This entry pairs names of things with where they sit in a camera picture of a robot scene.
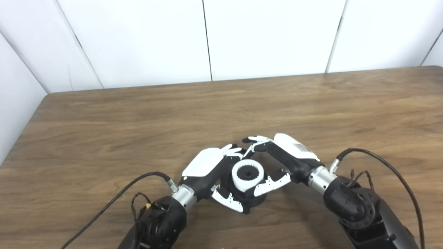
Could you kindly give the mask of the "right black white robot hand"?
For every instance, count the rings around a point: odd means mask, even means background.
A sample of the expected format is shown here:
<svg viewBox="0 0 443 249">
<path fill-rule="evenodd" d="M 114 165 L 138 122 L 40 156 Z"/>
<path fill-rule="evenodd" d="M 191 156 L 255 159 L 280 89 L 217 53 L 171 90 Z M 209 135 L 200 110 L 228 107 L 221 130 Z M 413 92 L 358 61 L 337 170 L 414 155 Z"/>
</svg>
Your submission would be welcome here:
<svg viewBox="0 0 443 249">
<path fill-rule="evenodd" d="M 246 197 L 267 194 L 290 182 L 308 185 L 311 178 L 325 168 L 315 153 L 287 134 L 277 133 L 273 139 L 263 136 L 246 137 L 242 142 L 251 143 L 244 159 L 250 159 L 256 152 L 266 152 L 285 166 L 247 189 Z"/>
</svg>

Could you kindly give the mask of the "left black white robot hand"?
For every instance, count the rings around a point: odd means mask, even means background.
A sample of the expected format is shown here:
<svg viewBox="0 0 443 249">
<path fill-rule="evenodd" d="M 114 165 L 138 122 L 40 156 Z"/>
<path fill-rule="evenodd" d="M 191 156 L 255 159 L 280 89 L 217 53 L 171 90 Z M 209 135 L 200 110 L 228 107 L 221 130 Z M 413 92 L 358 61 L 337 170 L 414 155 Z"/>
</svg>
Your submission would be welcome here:
<svg viewBox="0 0 443 249">
<path fill-rule="evenodd" d="M 249 214 L 249 207 L 237 200 L 228 189 L 217 184 L 223 174 L 243 158 L 243 151 L 236 144 L 200 151 L 182 172 L 178 190 L 172 194 L 172 198 L 187 212 L 200 200 L 213 198 L 234 211 Z"/>
</svg>

